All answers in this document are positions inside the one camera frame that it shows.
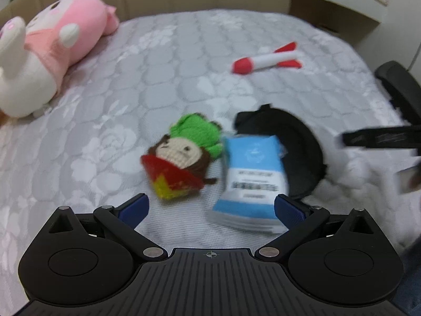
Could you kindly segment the pink white plush toy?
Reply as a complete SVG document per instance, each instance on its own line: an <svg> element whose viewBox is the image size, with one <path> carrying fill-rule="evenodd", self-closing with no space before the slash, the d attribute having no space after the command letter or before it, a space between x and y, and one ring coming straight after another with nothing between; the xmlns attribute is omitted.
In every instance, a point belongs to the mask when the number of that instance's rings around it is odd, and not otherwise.
<svg viewBox="0 0 421 316"><path fill-rule="evenodd" d="M60 93L70 66L102 36L117 30L116 8L103 0L58 0L26 22L16 16L1 29L1 112L37 113Z"/></svg>

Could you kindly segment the wooden desk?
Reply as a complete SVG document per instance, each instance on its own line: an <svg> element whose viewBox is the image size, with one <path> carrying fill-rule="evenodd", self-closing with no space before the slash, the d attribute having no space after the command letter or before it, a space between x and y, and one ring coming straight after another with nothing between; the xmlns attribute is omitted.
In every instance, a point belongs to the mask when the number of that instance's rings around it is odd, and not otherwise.
<svg viewBox="0 0 421 316"><path fill-rule="evenodd" d="M291 0L289 14L358 48L385 21L388 6L378 0Z"/></svg>

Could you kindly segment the red white toy rocket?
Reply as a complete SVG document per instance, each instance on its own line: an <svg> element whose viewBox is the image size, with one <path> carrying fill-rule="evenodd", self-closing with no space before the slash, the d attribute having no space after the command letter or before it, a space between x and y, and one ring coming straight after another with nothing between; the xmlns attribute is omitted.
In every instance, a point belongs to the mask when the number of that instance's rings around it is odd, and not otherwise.
<svg viewBox="0 0 421 316"><path fill-rule="evenodd" d="M291 42L277 48L272 53L239 58L233 62L231 71L236 74L246 75L272 67L301 68L302 64L298 60L296 48L297 43Z"/></svg>

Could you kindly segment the white wet wipe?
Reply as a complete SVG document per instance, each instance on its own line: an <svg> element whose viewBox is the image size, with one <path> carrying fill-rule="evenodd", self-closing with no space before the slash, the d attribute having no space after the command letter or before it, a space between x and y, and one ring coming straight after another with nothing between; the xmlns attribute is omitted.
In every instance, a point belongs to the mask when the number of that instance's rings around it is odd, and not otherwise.
<svg viewBox="0 0 421 316"><path fill-rule="evenodd" d="M420 209L420 190L400 193L397 173L420 163L414 150L323 146L327 173L313 195L334 208Z"/></svg>

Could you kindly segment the crochet doll green hat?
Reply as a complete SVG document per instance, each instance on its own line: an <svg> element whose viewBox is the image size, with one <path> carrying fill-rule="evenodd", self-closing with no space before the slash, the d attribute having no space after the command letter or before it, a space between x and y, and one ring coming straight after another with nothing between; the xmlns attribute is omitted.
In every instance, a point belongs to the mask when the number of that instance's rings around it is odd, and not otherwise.
<svg viewBox="0 0 421 316"><path fill-rule="evenodd" d="M221 125L201 113L186 114L170 126L140 158L156 195L172 200L215 184L217 179L206 175L223 151L221 133Z"/></svg>

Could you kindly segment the blue wet wipes pack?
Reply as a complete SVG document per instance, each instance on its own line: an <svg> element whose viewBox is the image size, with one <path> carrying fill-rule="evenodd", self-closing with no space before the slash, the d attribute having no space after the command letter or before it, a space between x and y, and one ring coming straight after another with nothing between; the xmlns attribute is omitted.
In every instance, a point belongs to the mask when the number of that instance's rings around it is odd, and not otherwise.
<svg viewBox="0 0 421 316"><path fill-rule="evenodd" d="M225 185L208 212L211 221L241 230L281 234L275 198L289 193L284 149L276 136L239 135L223 139Z"/></svg>

